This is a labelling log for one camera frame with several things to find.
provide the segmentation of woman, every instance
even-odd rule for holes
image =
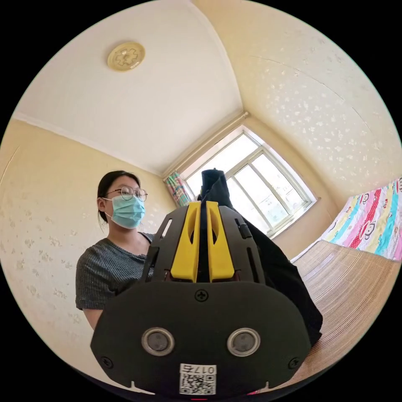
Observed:
[[[93,329],[107,301],[142,276],[154,235],[141,233],[147,193],[137,176],[123,170],[107,173],[98,186],[98,214],[109,234],[79,258],[75,277],[76,306]]]

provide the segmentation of face mask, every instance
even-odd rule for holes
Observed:
[[[145,206],[138,197],[133,196],[131,200],[125,200],[122,196],[114,197],[111,200],[104,199],[112,201],[113,216],[105,214],[117,225],[126,229],[134,229],[141,223],[145,215]]]

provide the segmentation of window frame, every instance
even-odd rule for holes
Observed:
[[[296,214],[298,214],[302,209],[306,209],[309,207],[314,200],[311,200],[310,197],[306,194],[306,192],[303,190],[303,188],[300,186],[300,184],[295,180],[293,175],[291,175],[286,168],[269,152],[269,150],[266,148],[266,146],[262,143],[259,143],[256,139],[254,139],[249,133],[247,133],[245,130],[242,130],[235,138],[233,138],[230,142],[228,142],[222,149],[220,149],[218,152],[213,154],[210,158],[206,159],[202,165],[200,165],[195,172],[189,174],[187,177],[183,179],[185,188],[187,191],[189,191],[190,196],[192,196],[193,201],[196,199],[196,195],[193,193],[192,189],[190,186],[187,184],[187,180],[195,175],[199,170],[202,171],[203,166],[205,166],[208,162],[210,162],[213,158],[215,158],[219,153],[221,153],[225,148],[227,148],[230,144],[232,144],[234,141],[236,141],[238,138],[240,138],[242,135],[246,136],[250,141],[252,141],[257,148],[255,151],[247,155],[243,160],[241,160],[237,165],[232,167],[229,171],[225,173],[225,178],[226,180],[232,179],[237,186],[243,191],[243,193],[246,195],[246,197],[249,199],[249,201],[252,203],[256,211],[261,215],[261,217],[264,219],[266,222],[267,226],[269,227],[268,232],[266,235],[268,237],[271,237],[275,235],[277,232],[279,232],[281,229],[284,228],[288,223],[293,221],[294,217]],[[290,208],[287,206],[286,202],[282,199],[282,197],[277,193],[277,191],[272,187],[272,185],[264,178],[264,176],[260,173],[260,171],[254,167],[253,161],[257,159],[259,156],[264,155],[272,164],[279,170],[280,173],[283,174],[283,176],[288,180],[288,182],[291,184],[291,186],[296,190],[296,192],[299,194],[303,202],[299,205],[299,207],[291,212]],[[243,186],[239,183],[239,181],[235,178],[235,175],[239,173],[243,168],[246,166],[250,166],[250,168],[258,175],[258,177],[264,182],[264,184],[270,189],[272,194],[277,198],[279,203],[285,208],[286,212],[288,215],[282,219],[280,222],[278,222],[276,225],[272,226],[271,223],[268,221],[268,219],[265,217],[265,215],[262,213],[260,208],[258,208],[257,204],[253,201],[251,196],[248,194],[248,192],[243,188]]]

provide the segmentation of bed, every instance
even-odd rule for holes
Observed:
[[[350,197],[323,235],[293,258],[323,315],[322,337],[296,372],[270,392],[312,377],[345,356],[385,305],[402,260],[402,177]]]

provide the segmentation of woven mat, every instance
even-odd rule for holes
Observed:
[[[261,392],[307,379],[345,356],[384,307],[401,265],[323,240],[292,263],[324,317],[322,337],[290,381]]]

